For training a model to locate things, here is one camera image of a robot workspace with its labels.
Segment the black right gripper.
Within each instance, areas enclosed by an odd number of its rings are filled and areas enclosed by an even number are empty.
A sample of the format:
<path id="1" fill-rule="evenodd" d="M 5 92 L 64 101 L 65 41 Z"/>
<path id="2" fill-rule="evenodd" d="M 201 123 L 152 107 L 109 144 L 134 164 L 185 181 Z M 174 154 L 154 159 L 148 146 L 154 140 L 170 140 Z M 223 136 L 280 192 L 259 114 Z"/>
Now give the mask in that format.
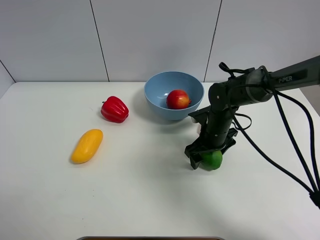
<path id="1" fill-rule="evenodd" d="M 196 170 L 204 158 L 200 153 L 220 150 L 221 154 L 236 144 L 233 139 L 238 134 L 235 128 L 231 128 L 233 114 L 237 108 L 213 111 L 210 108 L 207 125 L 200 131 L 199 137 L 185 148 L 185 155 L 189 158 L 190 165 Z"/>

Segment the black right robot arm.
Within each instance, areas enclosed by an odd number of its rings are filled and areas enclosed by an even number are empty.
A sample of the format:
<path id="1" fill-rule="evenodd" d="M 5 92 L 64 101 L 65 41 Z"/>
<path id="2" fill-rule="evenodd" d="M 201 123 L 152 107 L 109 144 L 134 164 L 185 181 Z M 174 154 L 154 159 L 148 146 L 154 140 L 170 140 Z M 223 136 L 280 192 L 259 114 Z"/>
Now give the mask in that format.
<path id="1" fill-rule="evenodd" d="M 272 90 L 285 91 L 320 83 L 318 56 L 275 72 L 267 71 L 264 66 L 257 69 L 230 69 L 223 62 L 219 67 L 230 77 L 209 88 L 209 106 L 189 114 L 201 125 L 199 137 L 184 151 L 194 170 L 199 167 L 205 154 L 215 151 L 225 153 L 236 144 L 234 137 L 238 131 L 231 124 L 232 115 L 239 107 L 267 102 L 272 97 Z"/>

